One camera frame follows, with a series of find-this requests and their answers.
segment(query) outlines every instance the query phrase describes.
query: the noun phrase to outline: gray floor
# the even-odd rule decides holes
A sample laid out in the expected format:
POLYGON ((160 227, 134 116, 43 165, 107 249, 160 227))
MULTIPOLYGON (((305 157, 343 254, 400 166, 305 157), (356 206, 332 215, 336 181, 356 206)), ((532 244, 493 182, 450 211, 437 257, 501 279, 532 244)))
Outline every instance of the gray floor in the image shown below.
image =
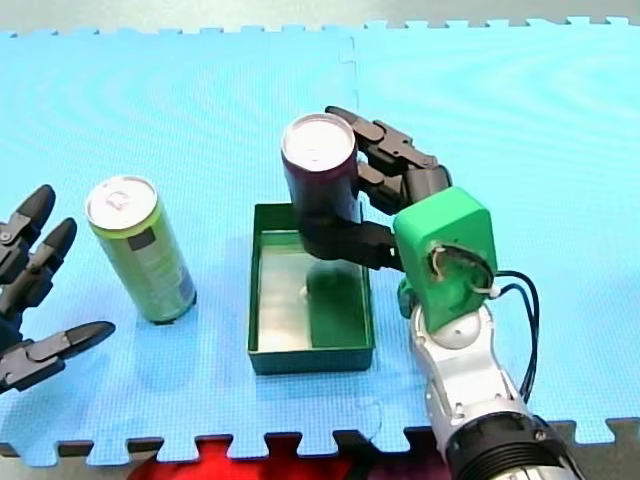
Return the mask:
MULTIPOLYGON (((237 30, 241 25, 277 28, 286 24, 318 27, 326 24, 360 25, 385 19, 392 26, 406 20, 465 19, 483 24, 488 19, 509 18, 522 23, 528 17, 562 21, 567 16, 591 16, 600 22, 606 16, 629 17, 640 24, 637 0, 0 0, 0 30, 20 34, 38 29, 68 32, 97 27, 113 31, 132 27, 143 32, 160 28, 222 26, 237 30)), ((62 480, 126 478, 129 468, 89 469, 82 459, 66 459, 54 469, 33 470, 20 460, 0 459, 3 479, 62 480)))

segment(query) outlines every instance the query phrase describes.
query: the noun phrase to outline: can lid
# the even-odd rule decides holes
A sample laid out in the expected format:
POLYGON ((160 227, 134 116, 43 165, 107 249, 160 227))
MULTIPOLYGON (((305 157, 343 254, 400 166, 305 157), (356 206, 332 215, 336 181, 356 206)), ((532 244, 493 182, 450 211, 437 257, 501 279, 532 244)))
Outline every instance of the can lid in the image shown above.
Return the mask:
POLYGON ((332 113, 315 113, 294 120, 284 132, 282 153, 297 167, 324 172, 344 163, 356 145, 351 126, 332 113))
POLYGON ((153 185, 134 176, 105 180, 89 194, 86 213, 89 221, 105 230, 126 230, 151 215, 158 202, 153 185))

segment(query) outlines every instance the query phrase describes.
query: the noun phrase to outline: green can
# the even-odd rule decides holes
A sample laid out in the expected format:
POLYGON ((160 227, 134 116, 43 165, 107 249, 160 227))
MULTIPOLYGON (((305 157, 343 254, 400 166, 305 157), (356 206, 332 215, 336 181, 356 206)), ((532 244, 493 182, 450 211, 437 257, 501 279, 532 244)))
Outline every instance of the green can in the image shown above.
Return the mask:
POLYGON ((196 289, 154 186, 117 176, 96 186, 86 213, 102 249, 140 313, 173 322, 195 303, 196 289))

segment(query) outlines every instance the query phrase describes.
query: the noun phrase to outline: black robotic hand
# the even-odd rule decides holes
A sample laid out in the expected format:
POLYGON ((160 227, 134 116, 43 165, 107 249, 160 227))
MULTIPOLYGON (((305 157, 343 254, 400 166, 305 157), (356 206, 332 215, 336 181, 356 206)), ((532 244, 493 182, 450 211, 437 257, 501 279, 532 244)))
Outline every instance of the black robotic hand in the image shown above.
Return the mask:
POLYGON ((109 322, 94 322, 45 340, 23 341, 20 327, 27 308, 40 305, 52 278, 75 240, 77 225, 65 219, 30 253, 55 204, 55 192, 43 185, 0 222, 0 393, 24 390, 64 369, 70 358, 107 338, 109 322))

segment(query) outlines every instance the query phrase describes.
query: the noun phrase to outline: red object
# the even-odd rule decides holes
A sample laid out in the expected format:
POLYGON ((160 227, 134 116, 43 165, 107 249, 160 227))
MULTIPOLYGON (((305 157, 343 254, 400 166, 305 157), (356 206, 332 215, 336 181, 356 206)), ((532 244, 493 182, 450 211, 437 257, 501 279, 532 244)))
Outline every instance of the red object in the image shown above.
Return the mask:
POLYGON ((129 475, 129 480, 344 480, 353 461, 344 456, 298 458, 298 439, 269 442, 269 457, 239 461, 227 458, 229 444, 199 444, 197 463, 158 463, 151 459, 129 475))

